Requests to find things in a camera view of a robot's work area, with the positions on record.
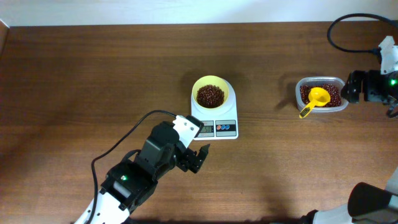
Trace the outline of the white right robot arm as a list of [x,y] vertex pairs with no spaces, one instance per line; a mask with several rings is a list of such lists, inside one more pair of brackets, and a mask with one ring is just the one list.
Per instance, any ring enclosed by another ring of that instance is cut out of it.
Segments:
[[[365,101],[389,105],[388,118],[396,118],[397,72],[379,70],[353,71],[340,91],[349,103],[357,103],[359,95]],[[348,203],[331,210],[313,210],[302,216],[299,223],[397,223],[397,171],[386,188],[380,189],[365,182],[354,186]]]

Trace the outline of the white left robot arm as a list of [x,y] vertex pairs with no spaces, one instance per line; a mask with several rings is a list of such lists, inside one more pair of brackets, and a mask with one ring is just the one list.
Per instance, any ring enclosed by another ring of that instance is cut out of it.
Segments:
[[106,174],[96,196],[77,223],[123,223],[155,191],[159,179],[175,167],[196,174],[205,161],[209,145],[198,152],[189,144],[205,125],[193,117],[176,117],[155,126],[141,150],[128,152]]

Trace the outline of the yellow plastic measuring scoop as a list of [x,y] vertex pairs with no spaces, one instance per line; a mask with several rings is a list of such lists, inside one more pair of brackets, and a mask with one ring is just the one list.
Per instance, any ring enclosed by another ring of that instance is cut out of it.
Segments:
[[322,107],[330,102],[330,94],[323,88],[315,87],[308,94],[309,103],[301,110],[299,118],[307,117],[314,107]]

